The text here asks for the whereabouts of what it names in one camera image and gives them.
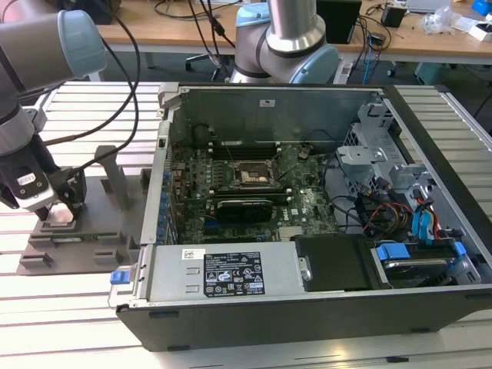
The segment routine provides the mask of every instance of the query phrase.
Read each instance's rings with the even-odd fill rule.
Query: barcode sticker
[[[203,255],[205,255],[204,248],[183,249],[183,260],[199,260],[199,259],[203,259]]]

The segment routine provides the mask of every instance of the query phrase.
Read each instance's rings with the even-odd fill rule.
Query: white label
[[[263,288],[263,283],[250,283],[249,288]]]
[[[183,260],[198,260],[203,259],[205,255],[204,248],[184,248],[183,249]]]
[[[61,244],[62,242],[82,242],[82,239],[77,238],[77,237],[72,237],[72,238],[53,238],[53,242],[56,244]]]
[[[274,108],[275,100],[260,100],[260,108]]]
[[[19,183],[21,186],[28,185],[36,180],[36,176],[34,173],[29,173],[28,175],[23,175],[20,178],[17,178],[17,183]]]

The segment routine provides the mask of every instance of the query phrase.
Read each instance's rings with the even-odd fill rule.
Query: gray floor
[[[210,81],[214,66],[211,62],[197,61],[193,64],[194,71],[185,71],[185,58],[191,55],[183,54],[155,54],[155,68],[147,69],[145,59],[142,58],[142,81]],[[123,65],[135,76],[135,56],[131,53],[118,53]],[[414,76],[416,63],[398,63],[397,74],[393,78],[387,76],[387,70],[390,67],[389,62],[381,62],[371,79],[371,84],[395,84],[395,85],[418,85]],[[492,87],[488,81],[492,81],[492,70],[474,66],[473,70],[465,69],[459,65],[456,70],[451,70],[449,66],[444,67],[440,85],[447,86],[460,103],[473,114],[485,97],[490,93]],[[124,81],[123,74],[113,60],[109,60],[108,67],[104,72],[107,81]],[[219,81],[224,81],[225,74],[221,74]],[[350,83],[360,84],[364,77],[363,71],[356,71],[350,79]],[[482,109],[477,120],[484,126],[487,131],[492,130],[492,99]]]

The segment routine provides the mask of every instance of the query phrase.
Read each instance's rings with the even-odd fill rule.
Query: blue clip
[[[412,235],[416,237],[418,236],[418,228],[421,223],[421,215],[422,213],[420,211],[415,211],[414,219],[412,219]]]
[[[393,259],[409,259],[407,246],[402,243],[389,243],[382,244],[376,248],[377,256],[379,260],[393,260]]]
[[[454,242],[454,250],[456,250],[459,258],[467,254],[467,249],[459,241]]]
[[[430,222],[431,222],[431,214],[425,211],[424,216],[422,217],[421,228],[418,231],[418,237],[422,241],[425,241],[426,244],[432,244],[432,240],[429,239],[428,236],[428,228]]]
[[[130,284],[130,271],[112,271],[109,281],[111,284]]]

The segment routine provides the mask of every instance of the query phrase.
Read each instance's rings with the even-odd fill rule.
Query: table leg
[[[101,82],[104,81],[104,75],[102,74],[102,71],[98,71],[96,73],[91,73],[89,75],[89,81],[91,82]]]
[[[145,61],[147,62],[147,68],[153,69],[155,67],[154,54],[152,54],[151,52],[145,53]]]
[[[352,66],[355,60],[353,58],[343,57],[338,64],[337,71],[335,72],[335,77],[333,83],[336,85],[346,85],[348,77],[351,73]]]

